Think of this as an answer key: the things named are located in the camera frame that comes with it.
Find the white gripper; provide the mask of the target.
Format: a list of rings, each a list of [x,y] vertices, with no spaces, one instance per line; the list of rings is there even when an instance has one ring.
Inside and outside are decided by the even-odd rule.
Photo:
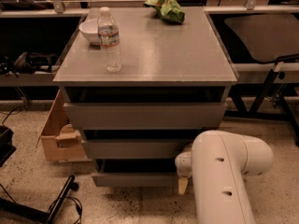
[[[176,156],[175,165],[177,168],[178,179],[178,194],[184,195],[188,187],[188,179],[192,176],[192,145],[188,144]]]

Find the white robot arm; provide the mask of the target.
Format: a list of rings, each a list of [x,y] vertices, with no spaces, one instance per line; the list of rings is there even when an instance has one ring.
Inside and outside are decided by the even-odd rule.
[[[260,138],[206,131],[175,158],[178,193],[192,181],[198,224],[256,224],[243,177],[263,175],[273,162]]]

